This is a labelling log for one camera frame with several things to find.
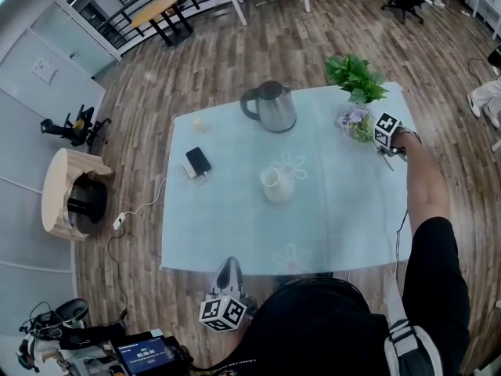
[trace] stainless steel kettle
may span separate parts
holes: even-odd
[[[256,101],[256,113],[247,109],[247,103],[251,100]],[[270,132],[289,131],[296,124],[290,88],[277,81],[267,81],[259,88],[245,92],[240,98],[240,107],[246,116],[260,121]]]

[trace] shoe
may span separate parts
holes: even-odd
[[[491,112],[491,109],[487,107],[484,107],[484,113],[488,117],[488,119],[491,121],[492,125],[494,125],[496,128],[499,128],[499,120],[498,116]]]
[[[471,111],[473,111],[473,114],[475,114],[476,118],[480,118],[480,107],[474,103],[473,99],[471,98],[471,93],[468,93],[467,98],[468,103],[470,104]]]

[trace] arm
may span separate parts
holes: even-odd
[[[455,375],[470,335],[470,303],[449,221],[449,195],[434,158],[413,134],[399,133],[407,152],[407,201],[413,247],[402,301],[411,324],[431,337],[444,376]]]

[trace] kettle handle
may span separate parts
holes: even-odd
[[[250,100],[256,100],[258,97],[258,88],[255,88],[245,92],[240,98],[240,108],[242,109],[243,113],[250,119],[255,121],[261,120],[259,113],[254,113],[253,111],[247,109],[247,102],[249,102]]]

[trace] kettle lid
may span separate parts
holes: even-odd
[[[259,86],[259,97],[264,100],[274,100],[282,94],[283,86],[277,81],[267,81]]]

